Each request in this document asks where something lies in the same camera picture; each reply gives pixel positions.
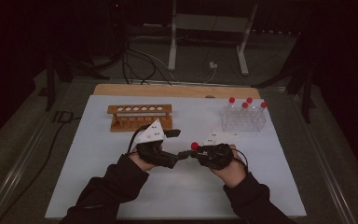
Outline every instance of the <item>black sleeve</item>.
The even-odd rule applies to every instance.
[[[107,168],[104,177],[89,181],[61,223],[114,223],[120,204],[136,199],[147,178],[148,173],[122,155],[116,165]]]
[[[294,224],[269,200],[269,187],[259,184],[252,173],[234,189],[224,186],[234,213],[251,224]]]

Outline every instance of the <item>black cable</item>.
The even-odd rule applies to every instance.
[[[137,52],[137,53],[139,53],[139,54],[142,54],[142,55],[144,55],[145,57],[147,57],[147,58],[150,59],[150,57],[149,57],[147,54],[145,54],[145,53],[143,53],[143,52],[141,52],[141,51],[138,51],[138,50],[136,50],[136,49],[130,49],[130,50],[132,50],[132,51],[134,51],[134,52]],[[164,79],[164,81],[166,81],[166,82],[171,86],[171,85],[172,85],[171,82],[162,74],[162,72],[161,72],[161,70],[159,70],[158,66],[156,66],[156,69],[158,70],[159,74],[162,76],[162,78]]]
[[[130,41],[132,41],[134,38],[138,38],[139,36],[160,36],[160,35],[170,35],[171,33],[172,33],[172,27],[167,26],[167,27],[162,27],[162,30],[153,31],[151,33],[137,33],[136,35],[133,35],[133,38],[130,38]]]
[[[237,158],[233,158],[234,160],[241,162],[243,164],[243,166],[245,166],[245,167],[249,167],[248,159],[246,159],[245,155],[241,151],[239,151],[239,150],[237,150],[235,148],[232,148],[231,150],[239,152],[243,156],[243,158],[245,159],[245,162],[243,162],[242,160],[237,159]]]
[[[146,61],[147,63],[150,63],[150,64],[153,66],[153,72],[152,72],[150,75],[148,75],[148,76],[145,77],[145,78],[140,78],[140,79],[142,80],[141,85],[144,84],[144,82],[147,83],[147,80],[150,79],[153,75],[156,74],[156,70],[157,70],[156,65],[155,65],[155,64],[153,63],[153,61],[152,61],[149,57],[147,57],[147,56],[145,56],[145,57],[146,57],[148,60],[146,60],[145,58],[141,58],[141,57],[139,57],[139,56],[137,56],[137,55],[128,53],[127,51],[126,51],[126,53],[129,54],[129,55],[132,56],[132,57],[135,57],[135,58],[144,60],[144,61]]]
[[[126,155],[127,155],[127,156],[130,156],[130,155],[136,154],[136,153],[138,153],[138,152],[137,152],[137,151],[134,151],[134,152],[126,153]]]
[[[212,28],[211,28],[210,30],[208,30],[208,31],[205,31],[205,32],[206,32],[206,33],[212,32],[213,29],[214,29],[214,27],[216,26],[216,24],[217,24],[217,16],[215,16],[215,19],[214,19],[214,23],[213,23]],[[204,60],[203,60],[203,62],[202,62],[202,74],[203,74],[203,75],[205,75],[205,76],[209,76],[209,75],[210,75],[210,71],[211,71],[210,69],[207,69],[208,72],[205,73],[205,64],[206,64],[206,61],[207,61],[207,59],[208,59],[208,55],[209,55],[209,53],[210,53],[210,51],[211,51],[212,45],[217,44],[218,42],[220,42],[220,41],[222,41],[222,40],[224,40],[224,39],[227,39],[227,37],[224,36],[224,37],[221,38],[221,39],[213,40],[213,41],[211,41],[210,43],[208,43],[208,44],[209,44],[209,47],[208,47],[208,49],[207,49],[207,51],[206,51],[206,53],[205,53],[205,57],[204,57]]]
[[[108,68],[111,68],[111,67],[113,67],[113,66],[115,66],[117,64],[118,59],[119,59],[120,56],[121,56],[121,53],[120,53],[120,55],[116,56],[115,58],[112,56],[109,59],[109,62],[95,65],[95,66],[91,67],[91,69],[96,71],[96,72],[102,72],[102,71],[104,71],[104,70],[106,70]]]
[[[36,181],[36,179],[40,176],[40,174],[42,173],[42,171],[45,169],[46,165],[48,164],[48,161],[50,159],[51,156],[51,152],[53,150],[55,141],[58,137],[58,134],[60,132],[60,130],[62,129],[62,127],[67,124],[72,122],[73,120],[76,119],[81,119],[81,118],[73,118],[73,119],[69,119],[66,122],[64,122],[60,128],[57,130],[57,132],[54,135],[53,141],[51,142],[49,151],[48,151],[48,156],[45,159],[45,162],[43,162],[43,165],[40,167],[39,171],[37,172],[37,174],[34,176],[34,178],[31,180],[31,182],[27,185],[27,187],[25,187],[25,189],[20,193],[20,195],[11,203],[11,205],[7,208],[7,210],[0,216],[0,222],[2,221],[2,219],[7,215],[7,213],[12,209],[12,207],[14,206],[14,204],[17,203],[17,201],[22,197],[22,195],[33,185],[33,183]]]
[[[143,82],[141,83],[141,85],[144,83],[144,82],[146,82],[144,79],[142,79],[141,77],[139,77],[136,73],[134,73],[133,72],[133,70],[132,70],[132,67],[128,64],[128,63],[124,63],[127,67],[129,67],[130,68],[130,74],[131,74],[131,82],[130,82],[130,84],[132,84],[132,82],[133,82],[133,79],[132,79],[132,75],[134,75],[135,77],[137,77],[137,78],[139,78],[139,79],[141,79]]]
[[[133,133],[132,135],[132,138],[130,140],[130,145],[129,145],[129,149],[127,150],[127,154],[130,154],[131,153],[131,149],[132,149],[132,143],[133,143],[133,140],[135,139],[136,135],[140,132],[140,131],[143,131],[143,130],[146,130],[151,124],[146,124],[144,126],[141,126],[139,129],[137,129],[135,131],[135,133]]]
[[[126,80],[127,84],[130,84],[129,80],[127,79],[126,76],[126,68],[125,68],[125,64],[124,64],[124,54],[121,54],[121,68],[123,69],[123,77]]]

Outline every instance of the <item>person's left hand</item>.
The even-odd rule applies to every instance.
[[[143,161],[141,158],[139,158],[138,153],[136,152],[136,146],[132,149],[131,154],[129,155],[130,160],[135,162],[143,170],[144,172],[151,170],[152,168],[157,167],[155,164],[147,163]]]

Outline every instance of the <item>wire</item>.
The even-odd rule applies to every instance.
[[[152,61],[148,56],[145,56],[145,57],[146,57],[146,59],[145,59],[145,58],[139,57],[139,56],[137,56],[137,55],[128,53],[127,51],[126,51],[126,53],[129,54],[129,55],[132,56],[132,57],[135,57],[135,58],[144,60],[144,61],[146,61],[147,63],[150,63],[150,64],[153,66],[153,72],[152,72],[150,75],[148,75],[146,78],[140,78],[140,79],[142,80],[141,85],[144,84],[144,82],[147,83],[147,80],[150,79],[153,75],[156,74],[156,70],[157,70],[156,65],[153,63],[153,61]]]
[[[126,76],[126,67],[125,67],[125,62],[124,62],[124,54],[121,54],[121,68],[123,70],[124,79],[126,80],[127,84],[130,84],[130,82],[127,79],[127,76]]]
[[[148,38],[149,36],[152,37],[154,35],[166,35],[166,34],[170,34],[172,32],[172,27],[170,25],[167,25],[166,27],[162,27],[162,30],[158,30],[158,31],[154,31],[154,32],[151,32],[151,33],[142,33],[142,34],[139,34],[138,35],[140,36],[140,38],[143,38],[142,36],[144,36],[145,38]]]
[[[133,79],[132,79],[132,67],[129,65],[129,56],[127,54],[123,54],[125,56],[125,60],[124,60],[124,65],[127,65],[129,68],[130,68],[130,80],[131,80],[131,83],[133,82]]]
[[[242,160],[240,160],[238,158],[233,158],[235,161],[241,162],[245,168],[249,167],[248,159],[246,159],[245,155],[241,151],[239,151],[239,150],[237,150],[235,148],[232,148],[231,150],[239,152],[243,156],[243,158],[245,159],[245,162],[243,162]]]
[[[172,38],[172,37],[171,36],[138,35],[138,36],[130,39],[130,41],[136,40],[136,39],[169,39],[169,38]]]
[[[102,72],[103,70],[109,69],[116,65],[116,63],[119,61],[121,54],[122,53],[119,53],[118,55],[113,55],[109,58],[109,62],[95,65],[91,67],[91,69],[96,72]]]
[[[133,133],[132,138],[131,138],[131,140],[130,140],[129,149],[127,150],[127,154],[130,154],[130,153],[131,153],[132,143],[133,143],[133,140],[135,139],[136,135],[137,135],[140,131],[146,130],[150,125],[151,125],[151,124],[146,124],[146,125],[140,127],[139,129],[137,129],[137,130],[135,131],[135,133]]]
[[[132,155],[132,154],[137,154],[138,151],[133,151],[133,152],[130,152],[130,153],[127,153],[128,156]]]
[[[33,183],[36,181],[36,179],[40,176],[40,174],[42,173],[42,171],[45,169],[46,165],[48,164],[48,161],[50,159],[51,156],[51,152],[53,150],[55,141],[57,140],[58,134],[60,132],[60,130],[62,129],[62,127],[67,124],[72,122],[73,120],[76,119],[81,119],[81,118],[73,118],[73,119],[69,119],[66,122],[64,122],[60,128],[57,130],[57,132],[54,134],[54,138],[53,141],[51,142],[49,151],[48,151],[48,156],[45,159],[45,162],[43,162],[43,165],[40,167],[39,171],[37,172],[37,174],[34,176],[34,178],[31,180],[31,182],[27,185],[27,187],[25,187],[25,189],[20,193],[20,195],[10,204],[10,206],[7,208],[7,210],[2,214],[2,216],[0,216],[0,222],[2,221],[2,219],[7,215],[7,213],[13,208],[14,204],[16,204],[19,199],[22,197],[22,195],[33,185]]]
[[[201,84],[207,84],[208,82],[212,81],[212,79],[214,78],[214,75],[216,75],[216,68],[213,70],[213,75],[212,75],[212,77],[211,77],[208,81],[202,82]]]
[[[137,78],[139,78],[139,79],[141,79],[142,80],[142,83],[141,83],[141,85],[144,83],[144,82],[146,82],[144,79],[142,79],[141,77],[139,77],[133,70],[132,70],[132,67],[128,64],[128,63],[124,63],[127,67],[129,67],[130,68],[130,77],[131,77],[131,82],[130,82],[130,84],[132,84],[132,82],[133,82],[133,78],[132,78],[132,75],[134,75],[135,77],[137,77]]]
[[[153,56],[153,55],[144,53],[144,52],[142,52],[142,51],[140,51],[140,50],[138,50],[138,49],[130,48],[130,50],[135,51],[135,52],[140,53],[140,54],[143,54],[143,55],[146,55],[146,56],[148,56],[148,57],[150,57],[150,58],[153,58],[153,59],[157,60],[159,63],[161,63],[162,65],[164,65],[164,67],[167,69],[168,73],[170,74],[170,76],[172,77],[172,79],[173,79],[174,81],[176,81],[176,82],[178,82],[178,83],[181,82],[181,81],[179,81],[179,80],[176,80],[176,78],[172,75],[172,73],[171,73],[170,70],[168,69],[168,66],[167,66],[162,60],[160,60],[159,58],[157,58],[157,57],[155,57],[155,56]],[[159,68],[158,68],[157,66],[156,66],[156,69],[160,72],[160,74],[161,74],[161,76],[164,78],[164,80],[165,80],[168,84],[172,85],[172,84],[170,83],[170,81],[168,81],[167,78],[162,75],[162,72],[159,70]]]
[[[204,75],[208,75],[208,74],[205,74],[205,64],[206,64],[206,60],[208,59],[209,52],[211,51],[211,47],[212,47],[212,46],[209,46],[209,47],[208,47],[208,50],[207,50],[206,53],[205,53],[204,61],[202,62],[202,73],[203,73]]]

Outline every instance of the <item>test tube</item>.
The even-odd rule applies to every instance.
[[[265,108],[267,108],[267,103],[266,102],[261,103],[255,116],[258,118],[263,113]]]
[[[235,102],[235,98],[234,97],[230,97],[228,99],[228,104],[227,104],[227,109],[232,109],[234,107],[234,102]]]
[[[244,116],[246,111],[248,111],[249,104],[247,102],[242,103],[242,107],[240,110],[240,116]]]
[[[252,97],[246,98],[246,103],[248,103],[249,107],[251,107],[252,101],[253,101]]]

